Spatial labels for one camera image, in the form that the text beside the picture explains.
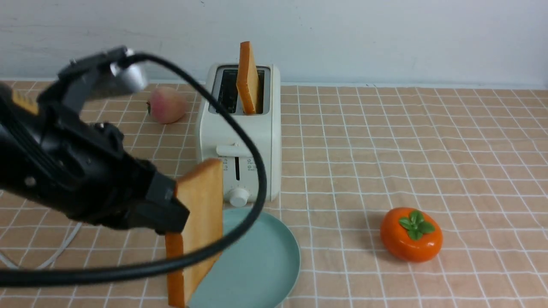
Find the white knob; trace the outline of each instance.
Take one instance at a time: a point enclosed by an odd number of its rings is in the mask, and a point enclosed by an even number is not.
[[[236,188],[230,191],[230,204],[234,207],[242,207],[247,204],[249,192],[245,189]]]

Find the fake peach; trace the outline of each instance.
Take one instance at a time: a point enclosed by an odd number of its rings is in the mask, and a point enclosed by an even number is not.
[[[151,93],[149,114],[160,124],[177,122],[187,113],[189,104],[177,90],[168,87],[158,87]]]

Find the bread slice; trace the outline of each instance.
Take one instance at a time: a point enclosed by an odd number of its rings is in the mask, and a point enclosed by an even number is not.
[[[177,199],[190,211],[182,233],[165,235],[165,253],[173,258],[222,237],[222,162],[208,159],[177,180]],[[168,274],[168,305],[185,308],[221,253],[199,264]]]
[[[262,112],[262,102],[259,99],[260,84],[257,65],[253,55],[251,42],[240,43],[240,59],[236,88],[242,100],[243,112],[254,115]]]

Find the toaster lever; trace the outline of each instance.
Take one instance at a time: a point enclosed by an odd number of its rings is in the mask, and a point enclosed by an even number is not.
[[[246,147],[238,145],[218,145],[217,155],[225,157],[253,157]]]

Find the light blue plate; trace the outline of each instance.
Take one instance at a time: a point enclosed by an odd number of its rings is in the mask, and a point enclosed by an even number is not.
[[[224,233],[236,227],[250,208],[223,213]],[[261,213],[253,227],[225,250],[196,289],[189,308],[275,308],[299,278],[297,240],[281,221]]]

